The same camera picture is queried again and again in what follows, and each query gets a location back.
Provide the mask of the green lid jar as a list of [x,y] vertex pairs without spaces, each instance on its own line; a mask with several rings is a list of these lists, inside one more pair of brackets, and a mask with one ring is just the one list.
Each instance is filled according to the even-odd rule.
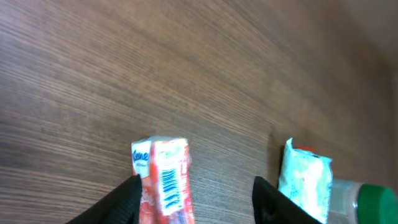
[[397,224],[397,196],[388,187],[335,179],[328,224]]

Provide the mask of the red stick packet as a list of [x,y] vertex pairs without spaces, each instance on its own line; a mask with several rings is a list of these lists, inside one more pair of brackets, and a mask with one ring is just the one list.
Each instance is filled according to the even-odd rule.
[[307,146],[297,146],[297,149],[303,150],[303,151],[307,151],[307,152],[311,152],[314,153],[315,150],[312,147],[307,147]]

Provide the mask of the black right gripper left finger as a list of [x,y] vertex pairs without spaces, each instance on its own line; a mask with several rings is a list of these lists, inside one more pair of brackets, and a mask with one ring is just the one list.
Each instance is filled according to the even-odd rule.
[[67,224],[138,224],[141,197],[141,177],[131,176]]

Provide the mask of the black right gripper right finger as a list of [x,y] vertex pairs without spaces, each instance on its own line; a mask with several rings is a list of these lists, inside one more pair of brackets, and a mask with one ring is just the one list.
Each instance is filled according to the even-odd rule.
[[260,176],[254,179],[252,205],[256,224],[321,224]]

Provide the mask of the teal packet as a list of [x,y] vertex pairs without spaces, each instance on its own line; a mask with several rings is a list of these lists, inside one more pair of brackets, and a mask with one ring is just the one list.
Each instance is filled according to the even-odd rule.
[[326,223],[330,206],[332,159],[295,148],[286,141],[278,190],[320,223]]

